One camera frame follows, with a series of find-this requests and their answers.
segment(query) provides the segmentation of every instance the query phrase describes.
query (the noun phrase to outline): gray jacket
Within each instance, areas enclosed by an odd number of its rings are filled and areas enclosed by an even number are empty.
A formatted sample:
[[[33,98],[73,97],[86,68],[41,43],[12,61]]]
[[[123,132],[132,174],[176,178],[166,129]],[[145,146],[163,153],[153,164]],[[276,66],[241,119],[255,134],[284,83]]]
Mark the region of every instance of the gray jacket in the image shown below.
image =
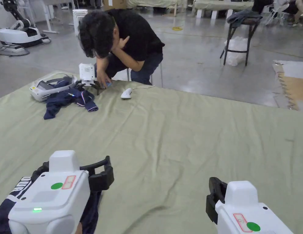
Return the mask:
[[[245,9],[232,14],[230,17],[227,18],[227,22],[229,24],[232,24],[233,27],[239,27],[241,23],[247,18],[253,18],[257,21],[260,21],[262,16],[260,16],[257,12]]]

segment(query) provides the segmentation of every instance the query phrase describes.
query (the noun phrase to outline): black shirt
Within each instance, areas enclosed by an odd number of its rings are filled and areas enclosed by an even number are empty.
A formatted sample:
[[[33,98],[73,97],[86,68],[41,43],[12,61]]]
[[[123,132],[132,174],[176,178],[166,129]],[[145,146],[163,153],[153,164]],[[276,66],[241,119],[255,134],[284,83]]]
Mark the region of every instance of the black shirt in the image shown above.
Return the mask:
[[[107,12],[113,16],[119,27],[120,38],[130,36],[123,50],[134,60],[145,61],[152,53],[162,53],[164,43],[142,16],[124,9],[112,9]]]

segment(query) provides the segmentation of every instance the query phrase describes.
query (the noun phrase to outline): bed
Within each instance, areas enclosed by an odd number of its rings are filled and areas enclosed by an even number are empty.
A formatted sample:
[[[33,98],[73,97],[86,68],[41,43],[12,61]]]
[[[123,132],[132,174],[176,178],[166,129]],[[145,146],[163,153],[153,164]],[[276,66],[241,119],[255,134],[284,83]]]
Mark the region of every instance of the bed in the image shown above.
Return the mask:
[[[192,5],[192,14],[201,18],[203,11],[212,11],[212,19],[216,19],[218,11],[227,10],[227,18],[235,11],[242,11],[244,9],[252,9],[253,2],[231,2],[230,0],[218,1],[218,0],[194,0]]]
[[[126,4],[128,8],[142,6],[174,9],[174,16],[176,16],[178,6],[182,5],[182,8],[186,7],[186,3],[182,3],[182,0],[126,0]]]
[[[99,111],[71,104],[44,120],[28,87],[0,99],[0,203],[57,150],[81,165],[110,155],[96,234],[216,233],[205,213],[209,177],[249,180],[303,234],[303,113],[115,81]]]

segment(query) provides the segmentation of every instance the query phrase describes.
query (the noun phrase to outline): green sticker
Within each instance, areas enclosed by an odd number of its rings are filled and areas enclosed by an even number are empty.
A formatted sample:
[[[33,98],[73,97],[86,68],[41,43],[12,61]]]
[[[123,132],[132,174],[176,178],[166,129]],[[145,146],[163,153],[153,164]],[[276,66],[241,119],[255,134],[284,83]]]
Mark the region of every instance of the green sticker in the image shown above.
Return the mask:
[[[53,184],[50,188],[52,190],[58,190],[59,188],[61,188],[63,185],[63,183],[56,183],[56,184]]]
[[[260,226],[253,222],[247,222],[247,227],[248,227],[248,229],[250,229],[251,231],[254,231],[254,232],[259,232],[261,230]]]

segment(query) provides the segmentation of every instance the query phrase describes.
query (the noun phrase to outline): white plastic bag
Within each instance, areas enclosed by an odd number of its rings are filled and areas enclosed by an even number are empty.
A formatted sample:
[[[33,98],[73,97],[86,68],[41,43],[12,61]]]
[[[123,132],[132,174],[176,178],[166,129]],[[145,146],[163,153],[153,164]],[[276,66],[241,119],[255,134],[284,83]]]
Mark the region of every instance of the white plastic bag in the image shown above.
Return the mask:
[[[229,50],[246,51],[247,50],[247,38],[235,37],[229,40]],[[245,53],[227,52],[226,63],[231,66],[237,66],[240,62],[246,58]]]

